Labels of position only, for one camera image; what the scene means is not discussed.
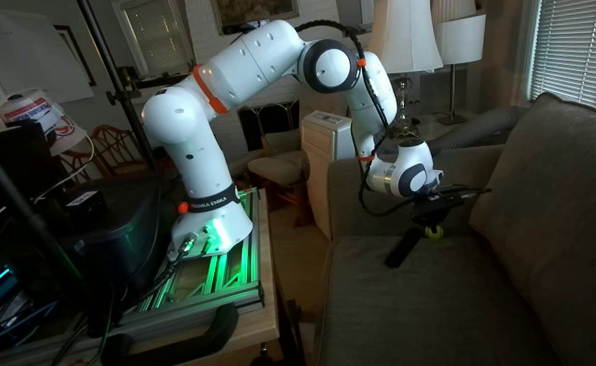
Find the desk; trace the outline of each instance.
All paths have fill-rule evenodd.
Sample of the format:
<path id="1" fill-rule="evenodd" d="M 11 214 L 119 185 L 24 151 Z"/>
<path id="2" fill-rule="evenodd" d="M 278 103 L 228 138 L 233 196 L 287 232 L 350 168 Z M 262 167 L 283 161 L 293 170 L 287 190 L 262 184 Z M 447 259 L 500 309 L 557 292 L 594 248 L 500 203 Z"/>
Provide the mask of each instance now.
<path id="1" fill-rule="evenodd" d="M 210 354 L 210 357 L 223 352 L 278 340 L 277 289 L 271 252 L 267 196 L 261 190 L 253 196 L 253 199 L 253 236 L 259 240 L 259 279 L 264 300 L 262 305 L 254 303 L 237 309 L 239 315 L 232 338 L 219 352 Z M 157 349 L 169 343 L 202 336 L 203 329 L 210 326 L 211 317 L 214 307 L 202 309 L 197 305 L 197 309 L 194 309 L 184 307 L 183 303 L 177 303 L 157 313 L 134 313 L 132 317 L 123 317 L 122 323 L 110 331 L 110 336 L 128 333 L 134 340 L 129 354 L 140 354 L 147 349 Z M 54 338 L 45 338 L 32 343 L 24 343 L 20 348 L 0 352 L 0 364 L 51 364 L 51 360 L 58 352 L 60 343 L 68 338 L 68 333 L 71 331 L 64 331 Z M 81 338 L 68 349 L 67 357 L 60 364 L 88 364 L 93 357 L 97 345 L 99 338 Z"/>

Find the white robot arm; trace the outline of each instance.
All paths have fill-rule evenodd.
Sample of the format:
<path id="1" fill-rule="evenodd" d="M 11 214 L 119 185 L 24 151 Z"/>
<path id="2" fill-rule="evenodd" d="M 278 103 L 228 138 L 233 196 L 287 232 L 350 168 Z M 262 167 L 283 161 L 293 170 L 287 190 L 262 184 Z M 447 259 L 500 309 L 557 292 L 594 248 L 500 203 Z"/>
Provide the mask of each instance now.
<path id="1" fill-rule="evenodd" d="M 369 190 L 408 198 L 440 180 L 425 142 L 398 146 L 390 162 L 378 158 L 377 134 L 395 118 L 397 103 L 377 54 L 358 59 L 338 41 L 302 41 L 288 23 L 274 21 L 239 36 L 144 106 L 144 128 L 169 151 L 188 203 L 173 225 L 169 259 L 222 255 L 253 232 L 210 123 L 285 76 L 319 93 L 343 93 Z"/>

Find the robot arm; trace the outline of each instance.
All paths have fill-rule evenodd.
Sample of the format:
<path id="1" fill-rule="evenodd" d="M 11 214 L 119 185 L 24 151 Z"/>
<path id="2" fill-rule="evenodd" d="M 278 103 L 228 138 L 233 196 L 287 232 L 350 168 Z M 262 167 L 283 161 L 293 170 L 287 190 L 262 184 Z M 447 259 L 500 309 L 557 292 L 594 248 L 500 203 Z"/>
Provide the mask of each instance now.
<path id="1" fill-rule="evenodd" d="M 408 198 L 437 184 L 440 172 L 433 170 L 425 142 L 398 146 L 392 162 L 377 155 L 377 134 L 397 112 L 378 57 L 366 52 L 358 59 L 338 41 L 302 41 L 288 23 L 274 21 L 239 36 L 144 106 L 144 128 L 169 151 L 188 205 L 173 227 L 169 259 L 228 252 L 250 233 L 253 223 L 235 201 L 235 188 L 210 123 L 285 76 L 319 93 L 343 93 L 369 190 Z"/>

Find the couch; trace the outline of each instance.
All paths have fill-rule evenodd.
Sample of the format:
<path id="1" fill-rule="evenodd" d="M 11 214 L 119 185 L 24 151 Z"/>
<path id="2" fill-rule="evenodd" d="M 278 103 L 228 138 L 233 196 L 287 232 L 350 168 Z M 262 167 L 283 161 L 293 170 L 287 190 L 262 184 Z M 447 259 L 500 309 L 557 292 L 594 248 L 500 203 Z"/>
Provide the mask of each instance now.
<path id="1" fill-rule="evenodd" d="M 493 192 L 397 268 L 383 261 L 412 209 L 366 214 L 355 162 L 331 164 L 317 364 L 596 364 L 596 109 L 545 93 L 432 149 L 444 185 Z M 366 194 L 374 211 L 395 203 Z"/>

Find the window blinds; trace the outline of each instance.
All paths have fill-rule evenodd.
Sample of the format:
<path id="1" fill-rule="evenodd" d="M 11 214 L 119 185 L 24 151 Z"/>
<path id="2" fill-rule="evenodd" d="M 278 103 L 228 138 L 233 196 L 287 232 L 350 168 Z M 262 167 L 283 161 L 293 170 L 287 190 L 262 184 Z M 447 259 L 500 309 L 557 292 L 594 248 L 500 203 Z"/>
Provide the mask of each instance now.
<path id="1" fill-rule="evenodd" d="M 596 106 L 596 0 L 541 0 L 531 95 Z"/>

